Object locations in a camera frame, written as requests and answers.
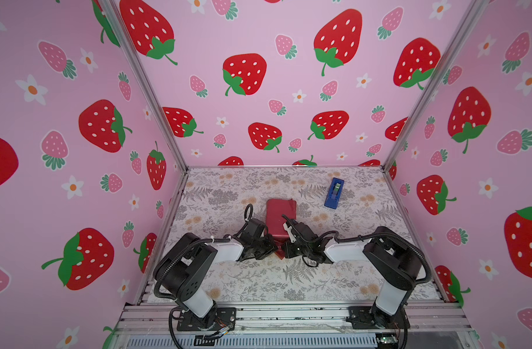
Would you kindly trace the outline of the dark red wrapping paper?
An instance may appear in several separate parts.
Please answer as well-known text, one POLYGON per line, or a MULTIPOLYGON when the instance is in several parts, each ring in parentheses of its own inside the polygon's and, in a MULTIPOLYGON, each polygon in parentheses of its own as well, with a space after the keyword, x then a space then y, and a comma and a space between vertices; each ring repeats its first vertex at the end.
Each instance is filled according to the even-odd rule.
POLYGON ((296 207, 296 201, 293 199, 269 199, 267 201, 266 224, 269 233, 273 236, 274 242, 278 247, 275 254, 281 260, 285 258, 285 253, 281 249, 281 246, 290 239, 289 233, 283 228, 283 225, 286 223, 286 219, 283 216, 296 219, 296 207))

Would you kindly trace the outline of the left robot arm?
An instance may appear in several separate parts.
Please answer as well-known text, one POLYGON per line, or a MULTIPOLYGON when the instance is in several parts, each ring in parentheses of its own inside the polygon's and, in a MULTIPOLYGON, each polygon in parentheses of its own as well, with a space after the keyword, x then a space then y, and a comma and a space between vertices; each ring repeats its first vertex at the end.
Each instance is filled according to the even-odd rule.
POLYGON ((216 303, 201 285, 210 267, 217 263, 263 260, 278 250, 267 226, 254 218, 234 235, 200 238, 184 234, 154 270, 154 295, 174 301, 199 319, 210 318, 216 303))

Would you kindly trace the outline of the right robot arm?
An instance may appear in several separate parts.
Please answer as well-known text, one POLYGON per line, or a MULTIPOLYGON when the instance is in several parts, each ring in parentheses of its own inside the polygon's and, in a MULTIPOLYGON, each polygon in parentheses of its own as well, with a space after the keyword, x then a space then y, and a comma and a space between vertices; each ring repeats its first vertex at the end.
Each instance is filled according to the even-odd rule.
POLYGON ((385 226, 377 227, 372 234, 341 238, 337 231, 317 235, 303 222, 285 220, 283 228, 289 235, 282 245, 285 257, 301 257, 311 268, 369 261, 384 278, 372 307, 365 315, 350 318, 352 324, 391 327, 398 318, 405 318, 403 307, 416 286, 432 280, 430 266, 420 248, 385 226))

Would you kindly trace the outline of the blue tape dispenser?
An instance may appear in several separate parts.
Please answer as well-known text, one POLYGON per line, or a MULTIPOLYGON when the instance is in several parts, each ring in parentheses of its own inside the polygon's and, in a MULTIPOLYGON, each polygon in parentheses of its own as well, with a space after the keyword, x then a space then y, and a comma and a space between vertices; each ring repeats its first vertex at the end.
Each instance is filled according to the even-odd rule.
POLYGON ((341 193, 344 187, 344 180, 334 177, 328 188, 328 193, 325 198, 324 206, 330 209, 337 209, 341 193))

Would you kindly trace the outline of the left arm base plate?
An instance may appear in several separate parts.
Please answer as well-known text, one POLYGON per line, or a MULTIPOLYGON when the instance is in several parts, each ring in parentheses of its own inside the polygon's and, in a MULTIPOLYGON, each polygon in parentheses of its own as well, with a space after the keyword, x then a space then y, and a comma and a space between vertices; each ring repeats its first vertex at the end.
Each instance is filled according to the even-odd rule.
POLYGON ((192 311, 185 311, 177 322, 179 332, 219 331, 221 328, 232 329, 235 326, 237 308, 213 307, 203 318, 192 311))

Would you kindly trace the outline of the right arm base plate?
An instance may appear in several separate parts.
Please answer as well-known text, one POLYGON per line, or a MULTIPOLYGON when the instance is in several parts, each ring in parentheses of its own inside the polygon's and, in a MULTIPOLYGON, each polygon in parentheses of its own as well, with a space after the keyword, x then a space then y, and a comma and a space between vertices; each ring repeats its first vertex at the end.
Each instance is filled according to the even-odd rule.
POLYGON ((374 305, 352 306, 348 312, 345 321, 354 330, 409 330, 411 327, 403 308, 399 308, 395 315, 388 315, 374 305))

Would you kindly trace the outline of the aluminium rail frame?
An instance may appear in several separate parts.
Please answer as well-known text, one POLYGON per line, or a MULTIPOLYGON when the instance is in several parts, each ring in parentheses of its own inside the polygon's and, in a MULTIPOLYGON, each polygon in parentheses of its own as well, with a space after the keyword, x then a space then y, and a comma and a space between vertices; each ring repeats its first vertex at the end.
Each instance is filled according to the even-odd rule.
POLYGON ((165 303, 127 306, 111 348, 482 348, 464 311, 454 303, 411 301, 386 329, 351 321, 366 302, 221 302, 234 310, 232 328, 170 332, 177 322, 165 303))

